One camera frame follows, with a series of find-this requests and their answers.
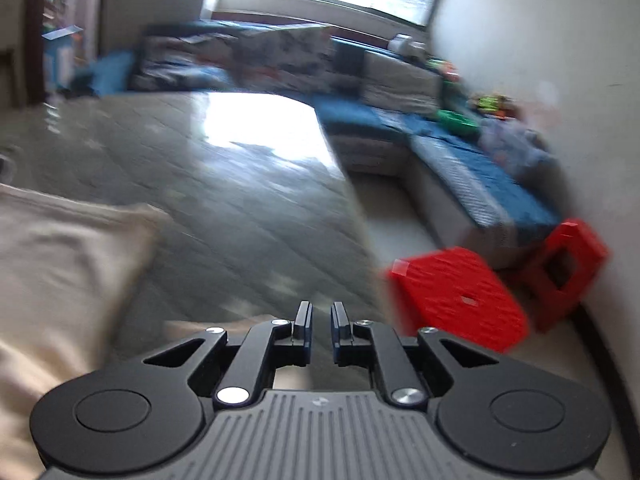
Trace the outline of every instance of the clutter on sofa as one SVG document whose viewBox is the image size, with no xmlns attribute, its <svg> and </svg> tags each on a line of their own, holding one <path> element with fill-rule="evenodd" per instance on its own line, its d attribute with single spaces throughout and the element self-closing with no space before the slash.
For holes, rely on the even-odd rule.
<svg viewBox="0 0 640 480">
<path fill-rule="evenodd" d="M 233 36 L 216 33 L 145 38 L 143 59 L 131 87 L 141 91 L 235 89 L 238 87 L 234 80 L 237 41 Z"/>
<path fill-rule="evenodd" d="M 458 69 L 452 62 L 438 57 L 430 57 L 427 66 L 438 72 L 447 82 L 457 83 L 460 81 Z"/>
<path fill-rule="evenodd" d="M 511 98 L 501 94 L 472 94 L 467 105 L 476 113 L 498 119 L 519 117 L 518 107 Z"/>
<path fill-rule="evenodd" d="M 414 38 L 407 34 L 397 34 L 389 41 L 388 49 L 405 59 L 425 62 L 429 58 L 427 46 L 421 41 L 414 41 Z"/>
<path fill-rule="evenodd" d="M 439 110 L 438 122 L 449 133 L 468 140 L 468 142 L 476 142 L 480 136 L 478 123 L 462 114 L 450 110 Z"/>
<path fill-rule="evenodd" d="M 473 121 L 445 114 L 447 120 L 433 122 L 446 108 L 447 88 L 455 89 L 456 94 L 461 88 L 460 83 L 446 79 L 446 72 L 454 69 L 444 60 L 425 63 L 415 56 L 332 38 L 331 30 L 325 24 L 274 26 L 207 20 L 150 25 L 137 52 L 117 52 L 98 60 L 83 73 L 84 89 L 78 85 L 77 91 L 98 95 L 140 91 L 143 88 L 133 82 L 148 75 L 150 66 L 157 68 L 155 59 L 162 58 L 162 54 L 145 58 L 147 39 L 169 38 L 164 43 L 165 56 L 173 62 L 176 46 L 187 43 L 188 63 L 180 70 L 188 76 L 171 71 L 169 75 L 152 74 L 161 83 L 146 90 L 250 89 L 313 107 L 342 166 L 348 171 L 398 177 L 443 246 L 465 246 L 494 268 L 509 267 L 558 225 L 551 208 L 476 145 Z M 208 64 L 210 59 L 204 59 L 192 45 L 215 35 L 235 38 L 224 42 L 234 52 L 236 64 L 231 68 L 219 57 L 216 66 Z M 233 80 L 231 86 L 219 77 L 209 84 L 203 81 L 205 75 L 214 77 L 209 72 L 212 68 L 225 71 Z M 95 71 L 92 77 L 88 75 L 91 69 Z M 189 72 L 192 69 L 205 75 L 198 79 Z M 129 87 L 123 81 L 129 81 Z"/>
<path fill-rule="evenodd" d="M 478 146 L 513 180 L 530 186 L 544 177 L 555 159 L 535 146 L 537 134 L 516 119 L 484 119 Z"/>
</svg>

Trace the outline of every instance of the blue sofa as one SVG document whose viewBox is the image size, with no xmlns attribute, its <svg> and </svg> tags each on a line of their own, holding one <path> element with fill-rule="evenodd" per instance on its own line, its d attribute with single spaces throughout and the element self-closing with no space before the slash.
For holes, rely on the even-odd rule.
<svg viewBox="0 0 640 480">
<path fill-rule="evenodd" d="M 183 37 L 220 32 L 234 36 L 261 27 L 270 26 L 200 20 L 151 25 L 144 35 Z M 399 56 L 339 38 L 333 42 L 332 68 L 337 77 L 332 92 L 282 94 L 315 108 L 346 170 L 399 178 L 444 246 L 475 250 L 494 268 L 513 265 L 558 224 L 558 216 L 548 206 L 514 182 L 477 146 L 424 117 L 380 110 L 360 101 L 365 52 Z M 141 57 L 139 49 L 99 59 L 76 75 L 72 93 L 106 96 L 129 91 Z"/>
</svg>

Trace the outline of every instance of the red stool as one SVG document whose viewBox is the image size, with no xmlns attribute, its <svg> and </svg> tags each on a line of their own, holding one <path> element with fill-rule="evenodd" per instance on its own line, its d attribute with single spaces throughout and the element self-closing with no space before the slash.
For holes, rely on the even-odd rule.
<svg viewBox="0 0 640 480">
<path fill-rule="evenodd" d="M 407 334 L 433 326 L 503 352 L 529 333 L 520 305 L 467 249 L 396 260 L 387 277 Z"/>
<path fill-rule="evenodd" d="M 546 332 L 577 306 L 608 255 L 606 246 L 582 220 L 566 220 L 553 230 L 524 267 L 510 277 L 538 300 L 538 330 Z"/>
</svg>

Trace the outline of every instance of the green toy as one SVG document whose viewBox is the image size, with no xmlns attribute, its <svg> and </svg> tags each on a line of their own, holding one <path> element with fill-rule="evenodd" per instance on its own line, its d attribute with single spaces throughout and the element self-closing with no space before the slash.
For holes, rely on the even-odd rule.
<svg viewBox="0 0 640 480">
<path fill-rule="evenodd" d="M 480 136 L 480 128 L 475 121 L 450 110 L 439 110 L 438 122 L 450 133 L 469 142 L 475 142 Z"/>
</svg>

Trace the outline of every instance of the shiny floor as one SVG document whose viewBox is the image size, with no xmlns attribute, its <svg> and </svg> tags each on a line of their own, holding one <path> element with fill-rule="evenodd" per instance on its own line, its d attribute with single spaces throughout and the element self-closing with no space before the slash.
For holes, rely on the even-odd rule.
<svg viewBox="0 0 640 480">
<path fill-rule="evenodd" d="M 396 258 L 437 250 L 437 243 L 394 179 L 366 174 L 351 174 L 350 178 L 366 217 L 370 248 L 380 269 Z M 544 335 L 532 334 L 511 355 L 605 395 L 588 354 L 568 323 L 558 324 Z M 617 428 L 609 437 L 596 472 L 604 480 L 631 480 Z"/>
</svg>

